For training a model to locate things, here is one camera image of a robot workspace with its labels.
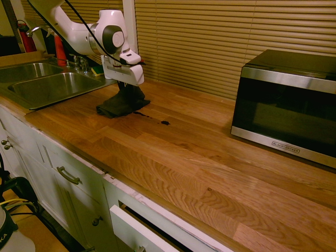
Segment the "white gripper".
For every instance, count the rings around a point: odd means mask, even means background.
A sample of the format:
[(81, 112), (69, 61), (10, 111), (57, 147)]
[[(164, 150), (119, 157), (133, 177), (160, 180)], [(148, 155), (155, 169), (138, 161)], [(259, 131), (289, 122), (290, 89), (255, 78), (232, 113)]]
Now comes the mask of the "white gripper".
[(132, 67), (115, 66), (107, 56), (101, 56), (103, 72), (106, 79), (113, 79), (118, 81), (118, 88), (122, 90), (125, 85), (126, 92), (132, 92), (133, 86), (139, 86), (144, 83), (144, 74), (141, 65)]

